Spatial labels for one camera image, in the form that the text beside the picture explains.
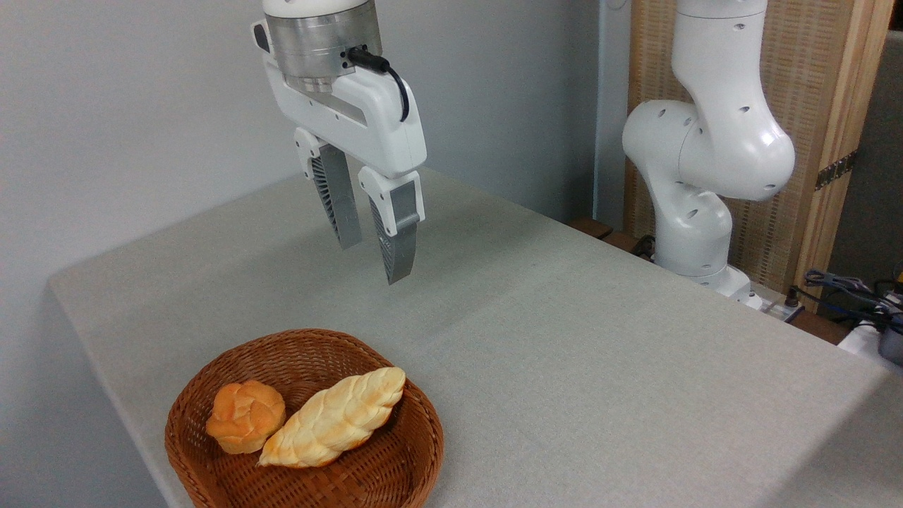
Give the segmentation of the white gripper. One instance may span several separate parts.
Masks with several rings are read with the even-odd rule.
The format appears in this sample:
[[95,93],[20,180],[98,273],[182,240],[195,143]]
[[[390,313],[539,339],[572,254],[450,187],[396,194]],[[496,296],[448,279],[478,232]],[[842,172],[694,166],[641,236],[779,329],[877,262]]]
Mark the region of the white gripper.
[[275,101],[297,126],[303,175],[339,245],[348,250],[362,241],[348,154],[365,164],[358,180],[370,199],[387,282],[407,277],[425,219],[415,169],[427,151],[412,90],[384,64],[377,21],[259,20],[252,32]]

